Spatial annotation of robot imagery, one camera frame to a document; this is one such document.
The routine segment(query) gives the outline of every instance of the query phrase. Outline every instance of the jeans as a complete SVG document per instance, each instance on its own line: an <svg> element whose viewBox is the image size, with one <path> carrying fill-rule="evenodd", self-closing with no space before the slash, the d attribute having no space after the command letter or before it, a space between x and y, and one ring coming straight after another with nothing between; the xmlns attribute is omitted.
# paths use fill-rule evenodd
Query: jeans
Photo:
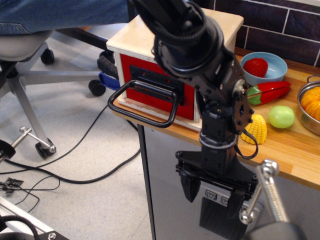
<svg viewBox="0 0 320 240"><path fill-rule="evenodd" d="M127 0L0 0L0 35L128 21Z"/></svg>

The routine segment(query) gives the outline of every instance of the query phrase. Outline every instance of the dark brick wall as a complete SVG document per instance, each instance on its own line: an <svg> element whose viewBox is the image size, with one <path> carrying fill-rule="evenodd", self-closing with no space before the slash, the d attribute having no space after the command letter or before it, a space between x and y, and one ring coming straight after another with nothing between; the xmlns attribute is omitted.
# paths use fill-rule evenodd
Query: dark brick wall
<svg viewBox="0 0 320 240"><path fill-rule="evenodd" d="M320 7L289 0L194 0L244 17L236 46L320 67Z"/></svg>

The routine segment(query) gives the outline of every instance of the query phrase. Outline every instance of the toy fruit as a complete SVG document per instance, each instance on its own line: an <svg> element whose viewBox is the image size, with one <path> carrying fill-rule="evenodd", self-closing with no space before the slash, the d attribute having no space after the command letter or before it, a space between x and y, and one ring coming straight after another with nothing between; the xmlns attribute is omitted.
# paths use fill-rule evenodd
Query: toy fruit
<svg viewBox="0 0 320 240"><path fill-rule="evenodd" d="M267 138L266 121L260 114L253 114L252 120L253 122L249 123L245 129L248 133L254 136L258 144L263 144ZM255 144L255 142L244 133L241 134L241 138L247 143Z"/></svg>
<svg viewBox="0 0 320 240"><path fill-rule="evenodd" d="M268 71L268 63L263 58L253 58L245 62L243 69L249 74L264 78Z"/></svg>
<svg viewBox="0 0 320 240"><path fill-rule="evenodd" d="M295 113L288 106L274 106L268 114L269 123L278 129L289 128L295 121Z"/></svg>
<svg viewBox="0 0 320 240"><path fill-rule="evenodd" d="M307 114L320 122L320 86L316 86L302 97L301 106Z"/></svg>
<svg viewBox="0 0 320 240"><path fill-rule="evenodd" d="M262 105L285 95L290 90L291 83L287 81L270 81L250 87L248 102L252 105Z"/></svg>

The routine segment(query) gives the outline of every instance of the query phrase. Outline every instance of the green apple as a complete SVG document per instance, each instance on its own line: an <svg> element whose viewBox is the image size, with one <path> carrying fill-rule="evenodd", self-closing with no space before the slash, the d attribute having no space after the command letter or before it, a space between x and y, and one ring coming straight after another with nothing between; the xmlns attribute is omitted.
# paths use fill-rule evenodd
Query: green apple
<svg viewBox="0 0 320 240"><path fill-rule="evenodd" d="M295 121L295 113L288 106L274 106L268 115L269 123L278 129L289 128Z"/></svg>

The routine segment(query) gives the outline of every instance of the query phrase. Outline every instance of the metal pot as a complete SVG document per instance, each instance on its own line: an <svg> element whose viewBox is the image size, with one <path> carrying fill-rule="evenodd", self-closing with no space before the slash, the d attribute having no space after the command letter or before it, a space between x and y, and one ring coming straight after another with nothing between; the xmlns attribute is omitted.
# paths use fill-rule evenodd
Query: metal pot
<svg viewBox="0 0 320 240"><path fill-rule="evenodd" d="M320 135L320 121L315 120L308 113L306 113L306 111L302 108L300 103L306 91L313 89L314 87L320 87L320 80L309 82L309 79L313 77L320 77L320 75L313 75L308 77L307 78L308 83L304 85L298 92L298 96L297 96L298 106L296 109L296 115L299 121L302 123L302 125L306 129L313 132L314 134Z"/></svg>

